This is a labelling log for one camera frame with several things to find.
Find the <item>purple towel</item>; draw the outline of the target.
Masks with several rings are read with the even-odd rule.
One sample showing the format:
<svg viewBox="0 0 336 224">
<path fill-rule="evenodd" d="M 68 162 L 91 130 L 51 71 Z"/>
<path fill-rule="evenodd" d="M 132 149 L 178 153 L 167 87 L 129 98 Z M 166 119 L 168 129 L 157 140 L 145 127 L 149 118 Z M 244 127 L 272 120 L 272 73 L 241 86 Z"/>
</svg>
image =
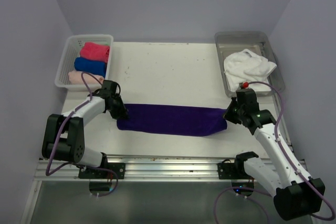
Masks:
<svg viewBox="0 0 336 224">
<path fill-rule="evenodd" d="M 226 110 L 194 106 L 126 104 L 127 119 L 118 119 L 125 131 L 180 136 L 210 136 L 227 129 Z"/>
</svg>

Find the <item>pink red towel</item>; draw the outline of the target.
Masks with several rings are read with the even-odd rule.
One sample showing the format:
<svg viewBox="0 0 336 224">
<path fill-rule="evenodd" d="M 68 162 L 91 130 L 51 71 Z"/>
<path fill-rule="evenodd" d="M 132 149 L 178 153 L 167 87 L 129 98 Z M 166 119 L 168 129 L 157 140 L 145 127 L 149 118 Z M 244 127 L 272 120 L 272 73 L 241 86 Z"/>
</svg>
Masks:
<svg viewBox="0 0 336 224">
<path fill-rule="evenodd" d="M 107 45 L 85 42 L 80 50 L 80 57 L 92 61 L 107 63 L 109 59 L 110 47 Z"/>
</svg>

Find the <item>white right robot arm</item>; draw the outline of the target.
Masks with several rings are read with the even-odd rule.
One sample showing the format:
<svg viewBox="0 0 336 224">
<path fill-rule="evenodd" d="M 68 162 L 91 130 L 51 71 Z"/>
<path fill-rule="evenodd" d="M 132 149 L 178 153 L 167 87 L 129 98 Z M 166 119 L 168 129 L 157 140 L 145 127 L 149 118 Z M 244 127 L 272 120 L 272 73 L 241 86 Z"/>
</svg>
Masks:
<svg viewBox="0 0 336 224">
<path fill-rule="evenodd" d="M 262 145 L 275 169 L 266 166 L 254 152 L 238 154 L 234 172 L 240 178 L 256 179 L 273 198 L 283 220 L 313 215 L 320 211 L 325 185 L 312 178 L 299 163 L 276 129 L 276 120 L 268 110 L 261 110 L 253 89 L 236 91 L 224 114 L 226 121 L 241 124 Z"/>
</svg>

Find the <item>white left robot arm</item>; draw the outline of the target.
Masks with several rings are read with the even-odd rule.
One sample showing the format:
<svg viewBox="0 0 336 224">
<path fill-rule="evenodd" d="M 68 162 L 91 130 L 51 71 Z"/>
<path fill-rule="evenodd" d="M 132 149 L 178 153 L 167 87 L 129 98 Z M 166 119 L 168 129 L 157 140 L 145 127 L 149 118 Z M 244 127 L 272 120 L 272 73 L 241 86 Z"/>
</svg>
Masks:
<svg viewBox="0 0 336 224">
<path fill-rule="evenodd" d="M 41 150 L 43 158 L 48 159 L 47 176 L 68 164 L 90 167 L 97 178 L 107 176 L 106 155 L 85 146 L 84 128 L 96 116 L 106 112 L 115 120 L 128 117 L 120 91 L 118 83 L 105 80 L 101 88 L 90 92 L 74 109 L 48 117 Z"/>
</svg>

